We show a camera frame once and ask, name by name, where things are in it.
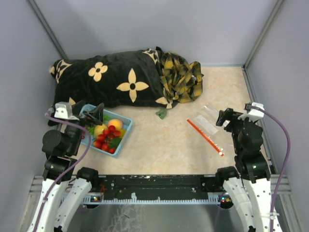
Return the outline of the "red cherry tomato bunch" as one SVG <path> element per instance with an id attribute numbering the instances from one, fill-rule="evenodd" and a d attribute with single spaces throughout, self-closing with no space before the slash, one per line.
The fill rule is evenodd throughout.
<path id="1" fill-rule="evenodd" d="M 114 154 L 121 140 L 120 131 L 116 130 L 114 126 L 110 126 L 103 131 L 103 134 L 94 139 L 93 147 Z"/>

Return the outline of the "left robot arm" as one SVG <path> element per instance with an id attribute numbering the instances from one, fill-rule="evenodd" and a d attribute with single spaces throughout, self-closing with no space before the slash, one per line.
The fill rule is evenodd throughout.
<path id="1" fill-rule="evenodd" d="M 104 104 L 78 114 L 85 101 L 76 104 L 58 102 L 47 110 L 45 117 L 50 121 L 65 124 L 66 129 L 49 130 L 42 139 L 42 151 L 46 154 L 41 195 L 29 232 L 66 232 L 82 199 L 88 192 L 100 187 L 98 171 L 81 168 L 73 185 L 70 185 L 75 166 L 82 160 L 75 159 L 82 135 L 89 135 L 86 126 L 103 123 Z"/>

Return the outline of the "clear zip bag orange zipper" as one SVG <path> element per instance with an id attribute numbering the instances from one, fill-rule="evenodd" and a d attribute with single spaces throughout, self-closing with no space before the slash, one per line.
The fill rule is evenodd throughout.
<path id="1" fill-rule="evenodd" d="M 211 104 L 207 103 L 201 109 L 191 114 L 187 122 L 204 138 L 219 156 L 234 155 L 233 143 L 230 135 L 222 126 L 216 126 L 219 112 Z"/>

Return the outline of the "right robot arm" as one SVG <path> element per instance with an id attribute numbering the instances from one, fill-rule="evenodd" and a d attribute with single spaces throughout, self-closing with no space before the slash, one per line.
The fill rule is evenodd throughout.
<path id="1" fill-rule="evenodd" d="M 231 133 L 235 166 L 220 168 L 216 173 L 216 187 L 228 193 L 245 232 L 282 231 L 278 214 L 271 209 L 271 175 L 268 162 L 261 152 L 263 129 L 257 121 L 263 114 L 246 106 L 242 114 L 231 108 L 221 110 L 217 126 L 228 124 L 224 130 Z"/>

